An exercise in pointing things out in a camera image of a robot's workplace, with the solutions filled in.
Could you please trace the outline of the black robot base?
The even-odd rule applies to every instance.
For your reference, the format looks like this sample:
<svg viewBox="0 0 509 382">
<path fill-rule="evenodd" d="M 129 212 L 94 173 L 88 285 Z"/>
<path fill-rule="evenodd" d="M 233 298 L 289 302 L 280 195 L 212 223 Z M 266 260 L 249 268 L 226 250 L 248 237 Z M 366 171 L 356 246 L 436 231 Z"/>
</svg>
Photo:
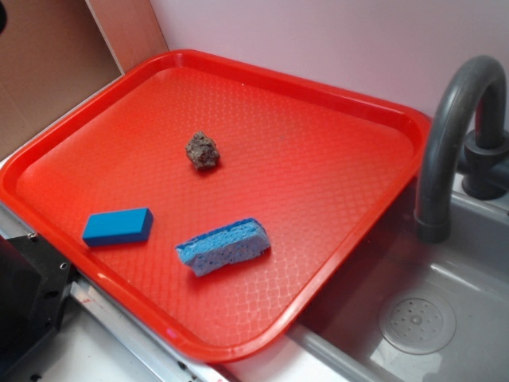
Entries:
<svg viewBox="0 0 509 382">
<path fill-rule="evenodd" d="M 1 379 L 60 329 L 76 269 L 43 236 L 1 238 Z"/>
</svg>

